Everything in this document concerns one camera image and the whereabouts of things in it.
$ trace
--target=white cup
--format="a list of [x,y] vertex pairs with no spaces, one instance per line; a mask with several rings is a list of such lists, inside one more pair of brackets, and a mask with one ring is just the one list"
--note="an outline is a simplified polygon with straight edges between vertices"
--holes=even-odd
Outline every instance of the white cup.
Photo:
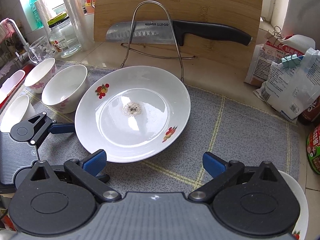
[[7,111],[5,111],[1,121],[0,131],[8,133],[15,124],[34,115],[36,115],[36,112],[30,103],[29,97],[27,95],[19,96],[11,103]]

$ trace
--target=hand soap bottle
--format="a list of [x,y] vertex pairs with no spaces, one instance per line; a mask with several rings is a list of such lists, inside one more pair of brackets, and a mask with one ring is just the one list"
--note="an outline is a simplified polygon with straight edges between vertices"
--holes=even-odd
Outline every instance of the hand soap bottle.
[[43,24],[41,22],[41,19],[39,17],[38,11],[37,11],[36,6],[35,6],[35,2],[36,1],[37,0],[29,0],[29,4],[30,4],[32,12],[33,12],[33,14],[35,16],[37,27],[41,28],[41,27],[43,27]]

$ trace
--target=supor logo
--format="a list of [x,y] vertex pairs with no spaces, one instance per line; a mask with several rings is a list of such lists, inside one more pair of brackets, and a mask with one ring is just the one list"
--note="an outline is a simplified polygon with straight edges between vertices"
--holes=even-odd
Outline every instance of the supor logo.
[[146,26],[169,26],[169,23],[146,23]]

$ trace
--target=plastic bag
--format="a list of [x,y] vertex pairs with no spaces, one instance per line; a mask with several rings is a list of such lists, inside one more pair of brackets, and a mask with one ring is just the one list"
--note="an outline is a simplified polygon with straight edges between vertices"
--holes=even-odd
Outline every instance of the plastic bag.
[[295,122],[320,95],[320,51],[308,49],[300,65],[292,69],[273,62],[268,80],[254,93],[287,120]]

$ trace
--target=blue binder clip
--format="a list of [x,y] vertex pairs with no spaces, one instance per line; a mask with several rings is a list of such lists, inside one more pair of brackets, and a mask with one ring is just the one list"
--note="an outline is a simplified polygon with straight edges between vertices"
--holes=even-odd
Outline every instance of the blue binder clip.
[[302,59],[303,56],[298,57],[297,54],[286,54],[281,59],[281,62],[283,64],[283,68],[295,68],[300,65]]

